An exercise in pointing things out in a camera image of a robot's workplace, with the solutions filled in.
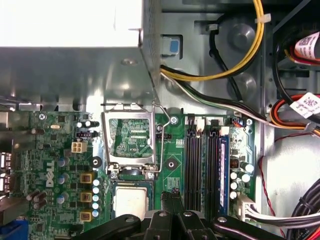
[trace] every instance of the mounting hole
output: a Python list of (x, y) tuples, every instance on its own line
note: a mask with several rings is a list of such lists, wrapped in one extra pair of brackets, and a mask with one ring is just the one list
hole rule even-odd
[(99, 156), (94, 156), (90, 162), (91, 167), (100, 168), (102, 166), (102, 159)]
[(134, 219), (132, 217), (128, 217), (125, 219), (126, 223), (132, 223), (134, 221)]

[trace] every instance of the white label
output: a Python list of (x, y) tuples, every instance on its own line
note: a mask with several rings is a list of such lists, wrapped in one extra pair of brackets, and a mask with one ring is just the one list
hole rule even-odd
[(224, 206), (225, 196), (225, 145), (221, 144), (221, 157), (220, 157), (220, 205)]
[(320, 98), (307, 92), (299, 100), (293, 102), (290, 107), (307, 119), (311, 115), (320, 113)]
[(47, 188), (53, 188), (54, 187), (54, 177), (55, 177), (55, 175), (54, 175), (55, 161), (51, 161), (46, 164), (46, 171), (47, 171), (47, 174), (46, 174), (45, 186)]
[(306, 36), (295, 44), (295, 50), (304, 58), (316, 59), (315, 45), (319, 38), (320, 31)]

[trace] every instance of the metal bracket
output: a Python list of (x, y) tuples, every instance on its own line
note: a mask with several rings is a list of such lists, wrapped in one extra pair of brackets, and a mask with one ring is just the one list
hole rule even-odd
[[(122, 103), (118, 103), (108, 112), (102, 112), (101, 122), (102, 122), (102, 132), (106, 151), (106, 159), (108, 163), (108, 170), (113, 172), (114, 179), (118, 177), (119, 170), (125, 167), (136, 167), (142, 171), (142, 174), (146, 175), (147, 179), (153, 179), (151, 173), (159, 173), (162, 170), (163, 163), (163, 149), (164, 149), (164, 131), (165, 127), (170, 124), (170, 117), (166, 113), (163, 106), (152, 103), (153, 111), (149, 112), (136, 103), (132, 103), (129, 108), (125, 108)], [(161, 156), (160, 156), (160, 166), (157, 168), (156, 164), (156, 133), (155, 133), (155, 107), (161, 108), (164, 114), (168, 118), (168, 122), (163, 125), (162, 135), (161, 135)], [(114, 144), (114, 139), (112, 139), (110, 132), (110, 120), (112, 119), (144, 119), (149, 122), (149, 147), (152, 149), (152, 155), (148, 157), (118, 157), (112, 154), (112, 148)]]

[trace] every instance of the black ram slot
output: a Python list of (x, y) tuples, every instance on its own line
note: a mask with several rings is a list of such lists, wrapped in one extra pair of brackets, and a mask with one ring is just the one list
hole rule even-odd
[(185, 138), (184, 176), (184, 207), (188, 210), (201, 211), (202, 146), (202, 137), (197, 138), (196, 132), (188, 129)]
[(205, 217), (210, 221), (216, 212), (216, 168), (218, 150), (218, 133), (208, 132), (207, 157), (205, 161)]

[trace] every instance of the cable bundle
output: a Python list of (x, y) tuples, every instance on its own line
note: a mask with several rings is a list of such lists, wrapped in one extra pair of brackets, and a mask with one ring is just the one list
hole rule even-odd
[[(261, 0), (253, 0), (253, 3), (254, 3), (257, 19), (261, 19), (264, 16), (264, 9), (262, 6), (262, 2)], [(198, 82), (198, 81), (207, 81), (207, 80), (213, 80), (213, 79), (224, 79), (224, 78), (230, 78), (230, 77), (236, 76), (242, 73), (248, 67), (251, 60), (255, 57), (256, 53), (258, 52), (262, 42), (263, 35), (264, 35), (264, 29), (265, 29), (265, 24), (262, 22), (258, 22), (257, 28), (256, 28), (256, 35), (249, 51), (236, 66), (234, 66), (232, 69), (229, 69), (225, 72), (215, 74), (215, 75), (209, 75), (209, 76), (195, 76), (195, 75), (174, 70), (164, 65), (161, 66), (161, 72), (175, 80), (186, 81), (186, 82)]]

